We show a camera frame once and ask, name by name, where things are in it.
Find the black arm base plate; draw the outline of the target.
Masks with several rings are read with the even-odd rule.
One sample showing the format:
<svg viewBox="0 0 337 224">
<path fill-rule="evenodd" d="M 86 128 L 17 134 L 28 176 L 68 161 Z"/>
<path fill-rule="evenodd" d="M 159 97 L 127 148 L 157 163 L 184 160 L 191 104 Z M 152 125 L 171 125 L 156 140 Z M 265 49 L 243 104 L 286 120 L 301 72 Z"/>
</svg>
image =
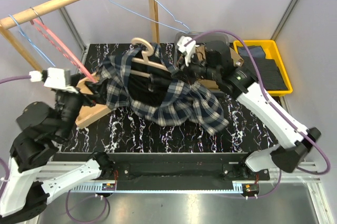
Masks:
<svg viewBox="0 0 337 224">
<path fill-rule="evenodd" d="M 118 171 L 124 168 L 129 179 L 140 176 L 214 176 L 229 180 L 259 181 L 259 174 L 248 171 L 241 166 L 243 154 L 109 154 L 112 171 L 108 171 L 105 180 L 118 178 Z"/>
</svg>

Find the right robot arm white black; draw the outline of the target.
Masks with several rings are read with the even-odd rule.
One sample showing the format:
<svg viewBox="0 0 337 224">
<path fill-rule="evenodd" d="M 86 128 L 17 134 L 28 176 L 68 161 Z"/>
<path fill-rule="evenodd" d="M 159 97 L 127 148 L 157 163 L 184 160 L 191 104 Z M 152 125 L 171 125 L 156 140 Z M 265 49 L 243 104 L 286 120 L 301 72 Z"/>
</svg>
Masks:
<svg viewBox="0 0 337 224">
<path fill-rule="evenodd" d="M 292 173 L 321 137 L 316 128 L 307 128 L 288 114 L 246 68 L 233 62 L 230 48 L 223 44 L 219 51 L 205 50 L 206 58 L 199 60 L 196 43 L 183 37 L 177 43 L 179 68 L 197 79 L 213 80 L 220 91 L 230 95 L 249 109 L 277 138 L 278 145 L 246 156 L 239 174 L 251 180 L 258 171 L 279 168 Z"/>
</svg>

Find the navy plaid skirt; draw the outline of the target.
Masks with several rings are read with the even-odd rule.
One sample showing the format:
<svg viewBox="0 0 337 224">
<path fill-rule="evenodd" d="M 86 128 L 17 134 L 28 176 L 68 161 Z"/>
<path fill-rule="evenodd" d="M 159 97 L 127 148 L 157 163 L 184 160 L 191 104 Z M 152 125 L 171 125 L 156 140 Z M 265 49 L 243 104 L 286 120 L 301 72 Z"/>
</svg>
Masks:
<svg viewBox="0 0 337 224">
<path fill-rule="evenodd" d="M 131 73 L 133 58 L 142 58 L 141 47 L 102 60 L 97 75 L 106 88 L 103 99 L 107 107 L 129 107 L 139 117 L 163 127 L 179 126 L 189 120 L 211 135 L 227 127 L 229 122 L 219 100 L 199 82 L 169 79 L 177 73 L 177 67 L 163 57 L 159 44 L 153 44 L 153 48 L 150 61 L 162 64 L 167 71 L 138 65 L 139 70 L 150 70 L 150 78 Z"/>
</svg>

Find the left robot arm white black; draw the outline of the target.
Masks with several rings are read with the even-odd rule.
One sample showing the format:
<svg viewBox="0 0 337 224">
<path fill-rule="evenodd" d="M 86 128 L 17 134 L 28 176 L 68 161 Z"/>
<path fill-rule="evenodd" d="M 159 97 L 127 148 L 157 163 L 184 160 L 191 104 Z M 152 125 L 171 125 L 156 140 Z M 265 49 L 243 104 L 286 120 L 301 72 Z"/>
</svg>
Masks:
<svg viewBox="0 0 337 224">
<path fill-rule="evenodd" d="M 1 223 L 19 223 L 42 213 L 60 195 L 88 180 L 110 179 L 113 163 L 104 152 L 56 178 L 39 181 L 38 173 L 67 141 L 86 96 L 56 91 L 55 107 L 36 101 L 16 122 L 21 133 L 14 139 L 4 183 L 1 186 Z"/>
</svg>

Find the light wooden hanger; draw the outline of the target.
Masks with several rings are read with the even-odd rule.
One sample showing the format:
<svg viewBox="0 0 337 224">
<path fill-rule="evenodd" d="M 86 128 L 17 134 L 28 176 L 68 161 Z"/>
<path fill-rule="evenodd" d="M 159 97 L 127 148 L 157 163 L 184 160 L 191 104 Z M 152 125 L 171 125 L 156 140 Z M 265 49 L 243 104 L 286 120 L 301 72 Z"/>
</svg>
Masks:
<svg viewBox="0 0 337 224">
<path fill-rule="evenodd" d="M 142 58 L 137 58 L 134 57 L 132 58 L 132 62 L 137 63 L 137 64 L 142 64 L 145 66 L 150 66 L 152 68 L 157 68 L 161 71 L 165 71 L 169 73 L 169 70 L 161 63 L 156 63 L 152 60 L 150 60 L 151 56 L 155 55 L 155 46 L 157 46 L 158 44 L 151 44 L 148 41 L 146 41 L 145 39 L 139 38 L 139 37 L 135 37 L 131 39 L 131 44 L 135 45 L 135 44 L 141 44 L 143 46 L 145 46 L 146 50 L 142 51 Z"/>
</svg>

